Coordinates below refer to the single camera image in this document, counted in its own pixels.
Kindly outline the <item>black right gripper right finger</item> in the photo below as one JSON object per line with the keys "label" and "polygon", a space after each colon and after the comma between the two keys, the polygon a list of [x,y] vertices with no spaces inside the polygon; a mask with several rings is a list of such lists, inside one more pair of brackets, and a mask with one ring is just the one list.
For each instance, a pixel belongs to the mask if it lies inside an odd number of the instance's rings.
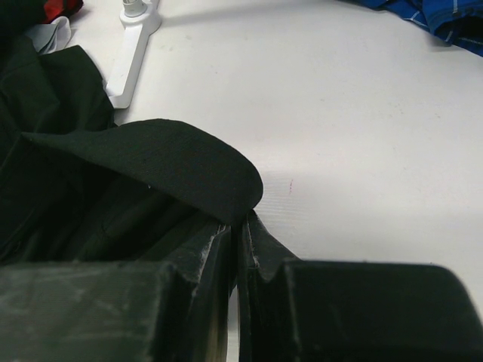
{"label": "black right gripper right finger", "polygon": [[239,360],[480,361],[482,323],[438,265],[303,260],[255,213],[238,232]]}

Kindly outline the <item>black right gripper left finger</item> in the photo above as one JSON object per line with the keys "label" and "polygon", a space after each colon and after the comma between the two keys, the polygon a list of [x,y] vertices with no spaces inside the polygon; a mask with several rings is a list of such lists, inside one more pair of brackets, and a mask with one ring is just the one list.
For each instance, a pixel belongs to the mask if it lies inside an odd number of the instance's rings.
{"label": "black right gripper left finger", "polygon": [[161,262],[1,270],[3,361],[224,361],[231,230],[207,225]]}

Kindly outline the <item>black button shirt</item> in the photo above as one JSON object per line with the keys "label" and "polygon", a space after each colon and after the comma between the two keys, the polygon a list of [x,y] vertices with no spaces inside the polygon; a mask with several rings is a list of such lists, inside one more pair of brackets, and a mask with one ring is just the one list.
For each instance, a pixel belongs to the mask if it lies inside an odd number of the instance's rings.
{"label": "black button shirt", "polygon": [[1,43],[1,262],[163,259],[262,198],[255,166],[182,121],[118,126],[78,46]]}

